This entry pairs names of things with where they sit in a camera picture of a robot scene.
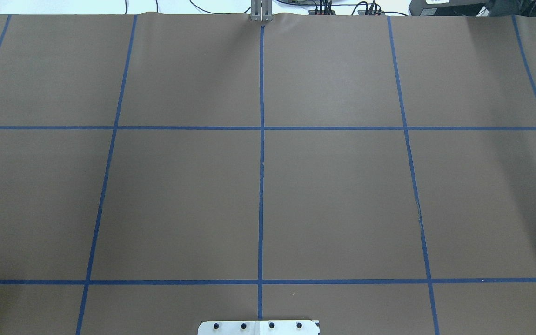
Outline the small electronics relay board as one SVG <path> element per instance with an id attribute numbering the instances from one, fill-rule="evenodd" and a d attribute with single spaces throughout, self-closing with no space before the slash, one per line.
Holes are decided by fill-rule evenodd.
<path id="1" fill-rule="evenodd" d="M 333 0 L 313 0 L 314 9 L 308 11 L 309 15 L 335 15 Z"/>

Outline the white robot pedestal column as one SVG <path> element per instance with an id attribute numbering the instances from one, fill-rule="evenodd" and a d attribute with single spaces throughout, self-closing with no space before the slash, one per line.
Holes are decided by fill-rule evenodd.
<path id="1" fill-rule="evenodd" d="M 198 335 L 319 335 L 313 320 L 236 320 L 200 323 Z"/>

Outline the black box with label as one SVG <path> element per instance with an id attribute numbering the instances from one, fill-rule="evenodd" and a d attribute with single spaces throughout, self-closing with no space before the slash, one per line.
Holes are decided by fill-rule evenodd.
<path id="1" fill-rule="evenodd" d="M 411 16 L 477 16 L 487 0 L 411 0 Z"/>

